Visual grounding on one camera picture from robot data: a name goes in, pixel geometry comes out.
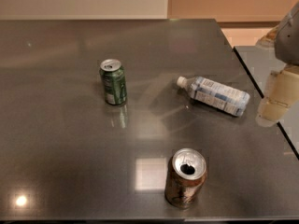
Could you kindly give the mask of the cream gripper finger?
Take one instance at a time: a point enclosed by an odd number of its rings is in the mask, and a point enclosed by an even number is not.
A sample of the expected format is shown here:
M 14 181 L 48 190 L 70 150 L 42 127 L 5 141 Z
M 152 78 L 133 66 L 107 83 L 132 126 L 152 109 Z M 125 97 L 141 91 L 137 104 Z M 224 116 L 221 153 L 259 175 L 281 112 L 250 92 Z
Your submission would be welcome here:
M 260 49 L 272 49 L 278 33 L 278 26 L 272 28 L 266 35 L 262 36 L 255 44 Z
M 262 127 L 271 127 L 299 100 L 299 66 L 286 64 L 282 70 L 272 71 L 263 95 L 256 121 Z

